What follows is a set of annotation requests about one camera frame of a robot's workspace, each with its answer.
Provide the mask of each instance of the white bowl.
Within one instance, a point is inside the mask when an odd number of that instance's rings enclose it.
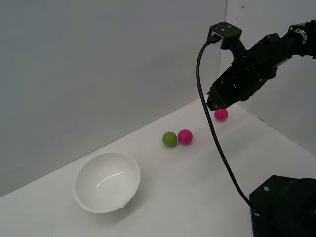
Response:
[[[90,159],[78,172],[73,192],[85,210],[105,213],[123,208],[134,196],[140,181],[136,161],[119,152]]]

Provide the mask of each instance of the white wall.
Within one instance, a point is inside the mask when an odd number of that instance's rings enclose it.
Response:
[[[226,21],[243,30],[249,49],[266,34],[284,35],[291,24],[316,19],[314,0],[228,0]],[[223,51],[220,73],[232,62]],[[294,56],[281,65],[277,76],[248,101],[240,103],[300,146],[316,155],[316,60]]]
[[[2,0],[0,196],[197,99],[198,51],[225,6]],[[208,87],[219,49],[205,57]]]

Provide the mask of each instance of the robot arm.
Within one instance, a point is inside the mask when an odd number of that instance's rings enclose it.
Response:
[[[207,106],[211,111],[249,99],[267,80],[274,78],[278,66],[293,55],[316,59],[315,20],[290,26],[281,38],[277,33],[266,35],[249,50],[239,39],[241,32],[226,22],[210,27],[207,40],[220,36],[221,49],[230,50],[234,57],[232,65],[208,92]]]

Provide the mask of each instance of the magenta ball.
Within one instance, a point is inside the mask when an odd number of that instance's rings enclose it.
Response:
[[[184,145],[189,144],[192,141],[192,139],[193,139],[193,134],[187,129],[181,130],[178,134],[179,142]]]
[[[215,111],[214,116],[218,121],[225,121],[228,117],[228,111],[225,109],[218,109]]]

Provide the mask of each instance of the white table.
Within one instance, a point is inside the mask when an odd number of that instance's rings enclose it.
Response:
[[[214,122],[223,150],[248,195],[272,174],[316,178],[316,158],[237,105]],[[190,129],[190,146],[166,148],[164,132]],[[141,169],[132,201],[89,213],[72,195],[84,162],[123,151]],[[234,188],[195,101],[55,172],[0,198],[2,237],[251,237],[250,211]]]

